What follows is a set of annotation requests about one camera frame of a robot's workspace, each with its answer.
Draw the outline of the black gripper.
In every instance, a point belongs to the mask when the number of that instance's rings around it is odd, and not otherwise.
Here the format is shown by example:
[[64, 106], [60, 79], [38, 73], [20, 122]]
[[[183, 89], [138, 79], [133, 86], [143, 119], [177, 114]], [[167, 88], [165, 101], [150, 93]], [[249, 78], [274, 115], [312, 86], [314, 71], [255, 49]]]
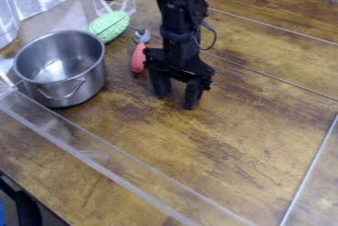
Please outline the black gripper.
[[186, 83], [185, 107], [191, 110], [209, 90], [215, 70], [199, 58], [201, 27], [183, 33], [161, 28], [162, 48], [146, 48], [145, 66], [149, 69], [155, 95], [162, 99], [171, 91], [171, 79]]

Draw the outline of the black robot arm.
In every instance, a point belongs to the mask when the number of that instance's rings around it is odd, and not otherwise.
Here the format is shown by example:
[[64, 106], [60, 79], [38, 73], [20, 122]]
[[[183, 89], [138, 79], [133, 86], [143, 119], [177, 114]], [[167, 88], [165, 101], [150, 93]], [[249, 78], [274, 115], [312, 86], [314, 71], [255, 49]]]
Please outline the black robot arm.
[[171, 80], [186, 84], [185, 107], [191, 110], [210, 90], [215, 70], [199, 57], [201, 27], [215, 30], [205, 22], [209, 4], [205, 0], [157, 0], [163, 16], [162, 48], [146, 48], [145, 66], [155, 94], [163, 98], [171, 91]]

